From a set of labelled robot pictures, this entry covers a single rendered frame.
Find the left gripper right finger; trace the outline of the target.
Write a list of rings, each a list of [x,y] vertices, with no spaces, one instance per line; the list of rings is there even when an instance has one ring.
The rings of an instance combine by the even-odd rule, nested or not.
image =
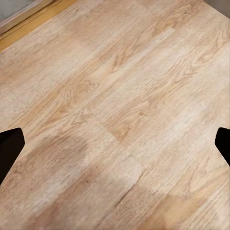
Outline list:
[[[215,145],[230,166],[230,129],[218,128]]]

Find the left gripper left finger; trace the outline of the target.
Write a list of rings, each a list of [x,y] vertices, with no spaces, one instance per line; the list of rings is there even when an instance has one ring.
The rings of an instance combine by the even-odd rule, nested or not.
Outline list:
[[[25,145],[20,127],[0,133],[0,185]]]

